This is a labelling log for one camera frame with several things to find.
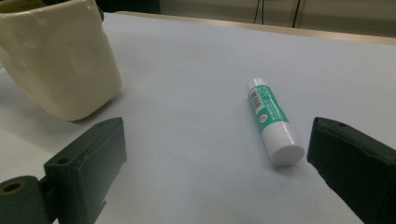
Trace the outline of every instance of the cream mug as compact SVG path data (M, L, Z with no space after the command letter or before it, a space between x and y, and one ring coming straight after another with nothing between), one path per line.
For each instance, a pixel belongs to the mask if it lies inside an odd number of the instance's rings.
M32 102L61 119L83 119L120 91L94 0L0 2L0 63Z

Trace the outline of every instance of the tube label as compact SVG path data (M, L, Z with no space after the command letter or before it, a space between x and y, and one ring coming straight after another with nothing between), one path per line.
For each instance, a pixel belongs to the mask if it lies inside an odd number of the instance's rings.
M274 122L285 121L289 123L268 86L260 85L251 89L248 97L253 105L261 131Z

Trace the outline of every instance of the table surface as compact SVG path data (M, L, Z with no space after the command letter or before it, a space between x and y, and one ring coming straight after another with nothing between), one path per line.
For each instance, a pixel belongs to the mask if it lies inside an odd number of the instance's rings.
M303 159L275 167L245 93L264 77L308 147L314 117L396 148L396 46L106 14L123 87L68 122L0 70L0 180L43 163L94 123L123 117L128 161L96 223L361 223Z

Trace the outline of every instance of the wall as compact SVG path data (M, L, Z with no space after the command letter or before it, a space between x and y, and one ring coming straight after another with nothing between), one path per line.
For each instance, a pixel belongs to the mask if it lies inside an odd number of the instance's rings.
M265 24L291 26L297 0L264 1ZM257 3L257 0L161 0L161 11L165 15L253 23ZM260 12L256 23L261 22Z
M165 15L248 23L257 6L257 0L160 1ZM297 3L265 0L264 24L291 27ZM299 28L396 37L396 0L301 0L299 9Z

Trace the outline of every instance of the screw hole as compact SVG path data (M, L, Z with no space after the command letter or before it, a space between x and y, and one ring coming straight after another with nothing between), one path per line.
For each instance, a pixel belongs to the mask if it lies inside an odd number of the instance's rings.
M66 163L68 163L69 161L70 161L69 159L63 158L63 159L58 160L58 164L66 164Z
M20 189L23 189L25 185L26 185L26 183L24 181L11 183L11 184L5 186L4 188L0 189L0 194L2 194L2 195L13 194L13 193L19 191Z
M13 183L13 184L10 184L10 185L6 186L6 187L3 189L3 192L5 192L5 193L10 193L11 191L14 191L14 190L16 190L16 189L18 189L18 188L20 188L20 187L21 187L21 184L20 184L20 183Z

